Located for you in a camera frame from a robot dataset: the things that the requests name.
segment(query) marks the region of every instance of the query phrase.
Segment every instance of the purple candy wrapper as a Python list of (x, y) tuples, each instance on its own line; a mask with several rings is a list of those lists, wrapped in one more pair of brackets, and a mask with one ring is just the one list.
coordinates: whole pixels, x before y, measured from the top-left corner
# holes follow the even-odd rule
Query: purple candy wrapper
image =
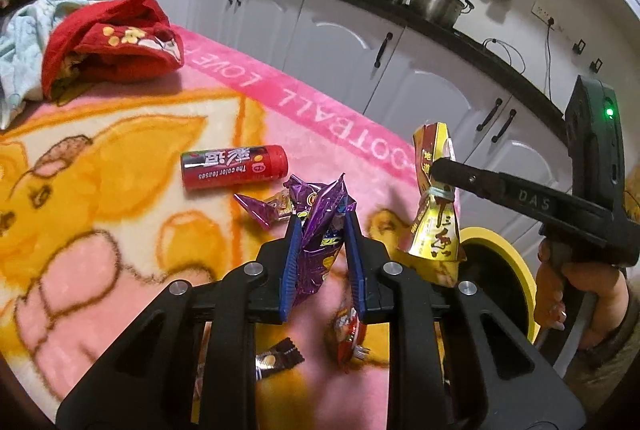
[(240, 205), (265, 229), (295, 214), (302, 220), (302, 249), (294, 305), (320, 289), (344, 241), (344, 214), (355, 210), (344, 174), (331, 184), (307, 183), (292, 175), (285, 190), (267, 201), (236, 194)]

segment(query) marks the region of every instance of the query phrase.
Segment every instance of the yellow packaging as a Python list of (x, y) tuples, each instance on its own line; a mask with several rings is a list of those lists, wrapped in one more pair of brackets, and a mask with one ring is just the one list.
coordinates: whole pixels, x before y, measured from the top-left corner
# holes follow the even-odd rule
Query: yellow packaging
[(414, 133), (415, 167), (420, 205), (414, 222), (398, 243), (406, 266), (429, 282), (453, 287), (458, 280), (460, 234), (455, 189), (433, 181), (430, 169), (441, 157), (455, 159), (447, 125), (426, 124)]

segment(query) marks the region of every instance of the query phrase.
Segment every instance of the red cloth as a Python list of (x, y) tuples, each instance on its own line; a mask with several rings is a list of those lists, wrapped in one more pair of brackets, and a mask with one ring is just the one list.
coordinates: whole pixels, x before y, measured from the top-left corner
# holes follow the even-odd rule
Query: red cloth
[(85, 82), (135, 82), (184, 64), (182, 39), (155, 0), (111, 0), (83, 7), (54, 29), (42, 59), (42, 91), (50, 98), (58, 71), (71, 53)]

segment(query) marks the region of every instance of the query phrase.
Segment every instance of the metal screw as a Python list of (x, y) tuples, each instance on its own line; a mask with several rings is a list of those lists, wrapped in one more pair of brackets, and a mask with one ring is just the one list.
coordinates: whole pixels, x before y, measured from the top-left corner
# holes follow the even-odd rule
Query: metal screw
[(249, 276), (257, 276), (260, 275), (264, 271), (264, 267), (260, 262), (249, 262), (246, 266), (244, 266), (244, 272)]
[(382, 269), (388, 275), (399, 275), (400, 273), (402, 273), (402, 266), (397, 262), (387, 262), (384, 266), (382, 266)]
[(184, 280), (176, 280), (169, 286), (169, 293), (176, 296), (184, 295), (188, 288), (188, 282), (185, 282)]
[(463, 295), (471, 296), (475, 295), (478, 292), (478, 287), (473, 282), (469, 282), (469, 280), (463, 280), (458, 284), (458, 289)]

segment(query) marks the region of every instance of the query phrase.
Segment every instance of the blanket with cartoon print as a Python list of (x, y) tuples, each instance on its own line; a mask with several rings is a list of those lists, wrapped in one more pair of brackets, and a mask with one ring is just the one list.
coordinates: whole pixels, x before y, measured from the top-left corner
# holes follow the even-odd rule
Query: blanket with cartoon print
[[(187, 194), (182, 152), (280, 144), (305, 180), (345, 172), (363, 232), (391, 253), (417, 209), (407, 142), (278, 70), (179, 33), (180, 70), (40, 105), (0, 137), (0, 352), (52, 419), (171, 280), (220, 279), (283, 235), (233, 199), (266, 198), (280, 182)], [(287, 324), (257, 327), (257, 352), (289, 337), (305, 359), (257, 383), (261, 430), (385, 428), (386, 327), (368, 333), (379, 359), (348, 372), (326, 341), (347, 291), (342, 254)]]

